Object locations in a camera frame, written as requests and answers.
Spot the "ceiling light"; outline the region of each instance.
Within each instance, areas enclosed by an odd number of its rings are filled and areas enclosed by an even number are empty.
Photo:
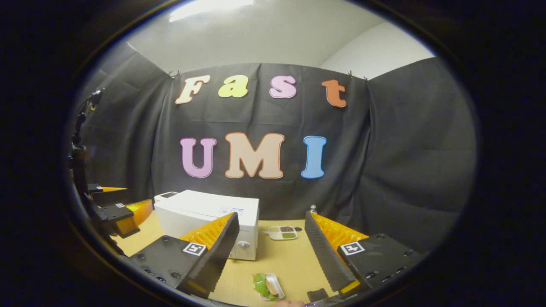
[[[172,12],[169,22],[207,11],[232,9],[252,5],[252,3],[254,3],[254,0],[195,0]]]

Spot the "knob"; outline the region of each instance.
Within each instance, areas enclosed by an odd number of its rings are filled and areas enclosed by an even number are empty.
[[[247,248],[250,247],[250,243],[244,242],[244,241],[241,241],[241,242],[237,243],[237,245],[238,245],[242,250],[245,250],[245,249],[247,249]]]

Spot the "white wall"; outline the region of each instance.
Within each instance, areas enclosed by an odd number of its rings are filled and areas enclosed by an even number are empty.
[[[429,57],[434,55],[420,42],[384,22],[357,36],[320,67],[372,79]]]

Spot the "white box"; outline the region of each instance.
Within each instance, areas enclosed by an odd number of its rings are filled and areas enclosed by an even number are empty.
[[[166,235],[179,238],[231,212],[239,215],[239,235],[230,258],[256,260],[259,199],[185,190],[155,204],[159,225]]]

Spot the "blue letter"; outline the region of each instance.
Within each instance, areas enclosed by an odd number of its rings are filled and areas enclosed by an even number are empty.
[[[326,138],[323,137],[304,137],[304,143],[307,145],[307,165],[301,172],[303,178],[313,179],[324,176],[322,170],[322,148],[326,144]]]

